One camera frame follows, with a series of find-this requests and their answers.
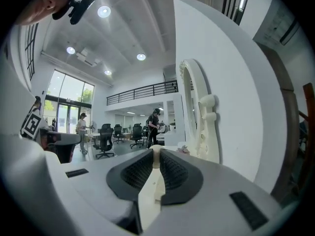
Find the ceiling beam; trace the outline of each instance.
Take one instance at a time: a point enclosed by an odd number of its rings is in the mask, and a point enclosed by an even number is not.
[[[94,25],[92,25],[85,17],[82,17],[81,21],[85,22],[87,25],[89,25],[98,35],[101,36],[101,38],[105,41],[108,42],[113,49],[115,49],[127,62],[129,65],[131,65],[131,62],[127,59],[125,55],[115,46],[115,44],[110,40],[110,38],[107,36],[106,33],[101,32],[98,30]]]
[[[163,42],[161,31],[158,27],[158,22],[157,22],[155,15],[154,15],[154,12],[152,11],[151,5],[150,5],[148,0],[142,0],[142,2],[143,2],[143,4],[144,4],[144,6],[145,6],[145,8],[146,8],[146,10],[150,16],[150,21],[153,25],[154,31],[156,32],[159,45],[160,45],[162,51],[165,52],[166,51],[165,44]]]
[[[121,13],[115,9],[115,8],[111,8],[111,10],[115,13],[115,15],[119,18],[119,20],[123,23],[124,27],[127,30],[127,33],[131,36],[132,41],[136,42],[137,45],[140,47],[141,49],[141,53],[146,53],[145,50],[143,49],[143,47],[141,46],[140,41],[138,40],[138,38],[136,37],[136,35],[133,33],[133,31],[130,29],[128,23],[125,21],[125,19],[122,17]]]

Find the ceiling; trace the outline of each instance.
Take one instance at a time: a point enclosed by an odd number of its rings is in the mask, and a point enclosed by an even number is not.
[[[173,101],[168,101],[167,102],[167,106],[168,106],[168,113],[169,114],[173,114],[174,113],[174,103],[173,103]],[[115,110],[115,111],[112,111],[112,112],[117,114],[117,115],[124,115],[124,116],[135,116],[135,115],[149,116],[149,115],[152,114],[152,112],[153,112],[153,110],[155,108],[162,108],[162,109],[164,109],[163,102],[146,104],[146,105],[135,106],[135,107],[130,107],[130,108],[121,108],[119,110]]]
[[[281,0],[276,0],[270,7],[264,22],[253,39],[271,49],[277,50],[282,47],[280,40],[290,28],[295,17]],[[296,32],[298,27],[299,25],[297,24],[292,29],[292,33]]]
[[[221,10],[223,0],[199,0]],[[111,8],[107,18],[97,15],[99,7]],[[46,53],[106,83],[129,72],[161,69],[175,63],[175,17],[173,0],[96,0],[81,21],[71,25],[67,16],[60,30],[51,38]],[[67,47],[76,52],[86,49],[96,60],[91,67],[78,57],[69,55]],[[137,60],[139,53],[145,61]]]

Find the white ring frame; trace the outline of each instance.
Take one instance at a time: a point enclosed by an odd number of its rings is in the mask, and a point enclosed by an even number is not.
[[[181,77],[184,84],[187,118],[189,126],[188,150],[205,160],[220,163],[219,146],[215,121],[217,114],[213,112],[215,98],[208,94],[207,86],[199,65],[193,59],[185,59],[180,64]],[[190,80],[193,84],[196,104],[195,114],[197,129],[195,128],[192,111]]]

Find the glass door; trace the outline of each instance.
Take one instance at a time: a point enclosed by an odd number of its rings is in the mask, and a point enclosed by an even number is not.
[[[59,104],[57,111],[57,131],[68,133],[68,105]]]
[[[61,133],[75,134],[75,127],[78,123],[80,107],[66,104],[58,105],[57,131]]]
[[[69,109],[69,134],[75,134],[75,127],[77,126],[78,119],[79,119],[79,107],[71,106]]]

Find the black pants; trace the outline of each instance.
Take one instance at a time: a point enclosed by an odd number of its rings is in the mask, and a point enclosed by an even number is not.
[[[157,135],[158,135],[158,130],[156,128],[154,128],[153,130],[149,131],[149,139],[148,139],[147,148],[151,147],[152,138],[153,138],[153,145],[158,144]]]

